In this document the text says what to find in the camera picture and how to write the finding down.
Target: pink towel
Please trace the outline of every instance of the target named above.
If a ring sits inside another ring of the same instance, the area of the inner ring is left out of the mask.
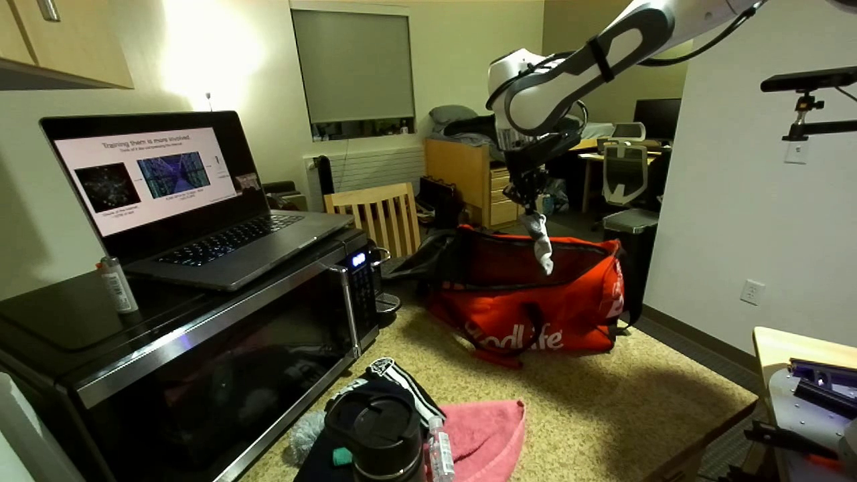
[[[445,431],[455,457],[455,482],[504,482],[512,479],[526,445],[526,404],[467,400],[445,404]]]

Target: red bag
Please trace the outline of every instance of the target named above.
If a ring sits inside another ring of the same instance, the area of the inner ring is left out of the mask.
[[[457,228],[437,260],[426,309],[467,335],[476,352],[520,364],[516,352],[606,352],[625,309],[618,240],[552,236],[555,273],[546,276],[530,236],[491,236]]]

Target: laptop screen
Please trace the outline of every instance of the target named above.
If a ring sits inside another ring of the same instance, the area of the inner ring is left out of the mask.
[[[44,117],[44,131],[124,262],[267,212],[235,111]]]

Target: black microwave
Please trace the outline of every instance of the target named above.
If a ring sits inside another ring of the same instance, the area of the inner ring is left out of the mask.
[[[374,339],[373,244],[326,237],[242,291],[102,279],[0,303],[0,368],[85,479],[235,479]]]

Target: laptop keyboard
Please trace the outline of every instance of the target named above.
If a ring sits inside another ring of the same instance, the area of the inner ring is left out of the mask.
[[[167,254],[161,254],[161,262],[202,268],[212,260],[219,260],[219,256],[242,248],[243,244],[251,244],[251,240],[267,236],[270,230],[282,230],[295,222],[299,222],[299,214],[274,214],[270,225],[264,220],[250,220],[250,222],[234,225],[216,236],[207,236],[202,240],[192,240],[192,244],[184,244],[175,252],[167,252]]]

